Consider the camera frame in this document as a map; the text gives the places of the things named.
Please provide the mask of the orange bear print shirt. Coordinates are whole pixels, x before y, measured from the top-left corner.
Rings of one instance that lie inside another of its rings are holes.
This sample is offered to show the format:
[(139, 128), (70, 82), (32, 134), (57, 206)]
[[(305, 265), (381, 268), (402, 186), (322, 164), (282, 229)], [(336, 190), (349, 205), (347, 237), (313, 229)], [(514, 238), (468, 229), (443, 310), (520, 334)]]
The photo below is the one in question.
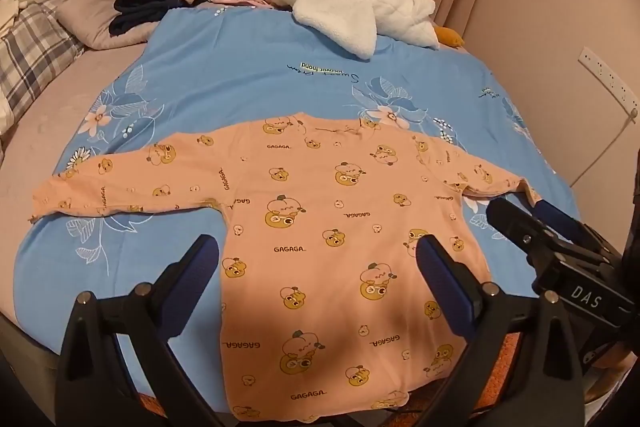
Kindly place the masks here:
[(434, 235), (488, 281), (463, 207), (511, 192), (538, 200), (522, 176), (442, 139), (297, 114), (90, 158), (38, 187), (34, 215), (218, 210), (230, 410), (314, 421), (399, 407), (451, 373), (465, 343), (416, 247)]

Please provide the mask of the dark navy clothes pile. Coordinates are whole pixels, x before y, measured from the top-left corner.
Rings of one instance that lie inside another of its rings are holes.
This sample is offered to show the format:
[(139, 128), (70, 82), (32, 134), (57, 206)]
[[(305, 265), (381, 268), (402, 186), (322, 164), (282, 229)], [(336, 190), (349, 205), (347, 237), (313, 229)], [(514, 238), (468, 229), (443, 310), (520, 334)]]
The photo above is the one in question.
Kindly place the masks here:
[(108, 32), (117, 37), (145, 23), (159, 22), (169, 10), (195, 8), (208, 0), (115, 0)]

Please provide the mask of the blue floral bed sheet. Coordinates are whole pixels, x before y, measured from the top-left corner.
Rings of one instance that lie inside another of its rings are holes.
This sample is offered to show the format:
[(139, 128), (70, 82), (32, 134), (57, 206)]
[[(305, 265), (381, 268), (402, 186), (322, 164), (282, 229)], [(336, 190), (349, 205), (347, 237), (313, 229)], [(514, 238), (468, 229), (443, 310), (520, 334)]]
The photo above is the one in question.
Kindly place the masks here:
[(568, 213), (573, 193), (533, 142), (477, 58), (379, 38), (372, 60), (350, 58), (283, 12), (185, 10), (146, 46), (86, 52), (17, 126), (1, 170), (2, 245), (16, 250), (13, 302), (30, 338), (60, 350), (75, 297), (125, 294), (154, 280), (201, 234), (222, 239), (214, 210), (18, 222), (52, 173), (99, 154), (137, 150), (171, 133), (304, 112), (364, 116), (438, 136), (525, 176)]

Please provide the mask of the grey plaid pillow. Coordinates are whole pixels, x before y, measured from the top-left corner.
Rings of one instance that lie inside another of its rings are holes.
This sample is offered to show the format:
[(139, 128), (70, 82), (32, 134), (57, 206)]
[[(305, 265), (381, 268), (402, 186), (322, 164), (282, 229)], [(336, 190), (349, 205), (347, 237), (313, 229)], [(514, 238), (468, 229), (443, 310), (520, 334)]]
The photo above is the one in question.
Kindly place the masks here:
[(55, 18), (53, 5), (26, 6), (1, 38), (1, 92), (13, 124), (84, 49)]

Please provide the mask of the white goose plush toy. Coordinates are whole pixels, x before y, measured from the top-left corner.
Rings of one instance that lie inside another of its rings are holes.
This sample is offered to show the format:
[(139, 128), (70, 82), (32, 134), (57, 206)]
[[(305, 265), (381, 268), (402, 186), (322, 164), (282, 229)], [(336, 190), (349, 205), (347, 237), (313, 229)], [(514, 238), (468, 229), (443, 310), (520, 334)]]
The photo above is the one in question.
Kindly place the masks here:
[(434, 0), (268, 1), (289, 8), (297, 23), (321, 32), (360, 60), (373, 56), (379, 36), (420, 48), (464, 45), (457, 31), (432, 22)]

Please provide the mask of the mauve pillow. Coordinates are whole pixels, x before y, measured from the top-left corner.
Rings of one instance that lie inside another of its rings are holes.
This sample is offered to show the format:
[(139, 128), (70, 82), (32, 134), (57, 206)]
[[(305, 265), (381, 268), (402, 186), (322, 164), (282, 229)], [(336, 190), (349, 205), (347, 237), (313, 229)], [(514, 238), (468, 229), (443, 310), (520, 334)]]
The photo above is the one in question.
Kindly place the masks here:
[(108, 26), (117, 12), (115, 0), (66, 0), (54, 9), (56, 20), (84, 46), (96, 51), (124, 48), (147, 42), (158, 22), (143, 23), (120, 36)]

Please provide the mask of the white wall power strip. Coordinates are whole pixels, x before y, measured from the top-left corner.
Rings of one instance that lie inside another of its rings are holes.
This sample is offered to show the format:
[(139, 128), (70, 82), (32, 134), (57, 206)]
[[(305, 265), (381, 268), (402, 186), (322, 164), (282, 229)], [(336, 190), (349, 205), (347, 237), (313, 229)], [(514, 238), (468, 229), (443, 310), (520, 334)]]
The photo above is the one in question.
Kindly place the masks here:
[(614, 70), (586, 46), (578, 56), (578, 62), (600, 81), (602, 86), (614, 100), (620, 104), (625, 113), (635, 121), (639, 117), (639, 99), (628, 84)]

